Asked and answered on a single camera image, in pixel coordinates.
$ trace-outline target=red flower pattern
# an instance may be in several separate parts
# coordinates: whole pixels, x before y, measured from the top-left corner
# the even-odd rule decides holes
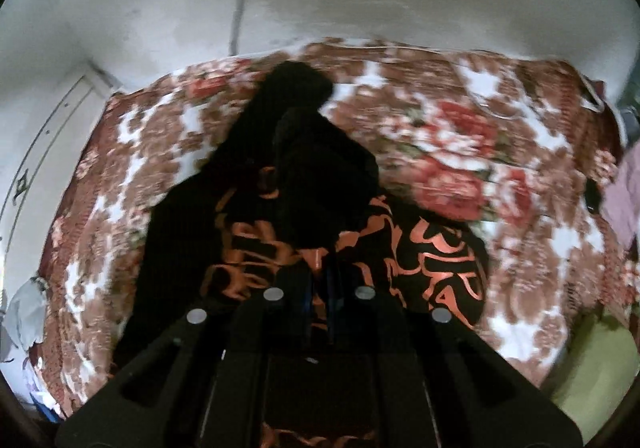
[[[418,161],[414,197],[425,209],[457,221],[480,218],[482,181],[467,170],[450,168],[433,157]]]
[[[532,210],[531,190],[526,172],[521,168],[509,168],[496,184],[493,200],[498,215],[512,226],[523,227],[529,222]]]
[[[441,100],[438,106],[458,133],[475,138],[480,157],[493,155],[498,131],[491,121],[471,108],[454,102]]]

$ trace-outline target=pink cloth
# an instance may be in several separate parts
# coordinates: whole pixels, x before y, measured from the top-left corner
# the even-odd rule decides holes
[[[605,189],[600,214],[628,250],[638,232],[640,216],[640,141],[626,153],[615,182]]]

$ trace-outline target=bed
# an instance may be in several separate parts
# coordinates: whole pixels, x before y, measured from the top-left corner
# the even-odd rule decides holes
[[[108,101],[39,269],[50,303],[30,359],[63,417],[109,378],[151,208],[197,171],[285,59],[332,78],[321,111],[376,155],[383,187],[485,241],[475,329],[531,383],[545,383],[584,316],[606,308],[632,325],[626,252],[583,197],[587,178],[610,181],[625,145],[602,83],[555,59],[329,38],[188,66]]]

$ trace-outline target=blanket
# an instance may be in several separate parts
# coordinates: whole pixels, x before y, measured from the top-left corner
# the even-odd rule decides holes
[[[63,197],[39,272],[51,288],[45,339],[31,355],[66,414],[107,381],[151,208],[286,59],[332,79],[321,113],[376,157],[383,188],[484,240],[492,275],[476,330],[532,383],[578,314],[635,298],[624,252],[583,198],[595,158],[621,153],[614,118],[567,63],[341,40],[215,60],[111,98]]]
[[[331,93],[322,79],[300,62],[278,65],[202,170],[153,209],[118,367],[198,298],[244,301],[281,268],[306,261],[318,272],[326,256],[360,281],[354,287],[389,291],[414,312],[444,306],[468,327],[478,322],[482,243],[380,188],[374,156],[316,112]]]

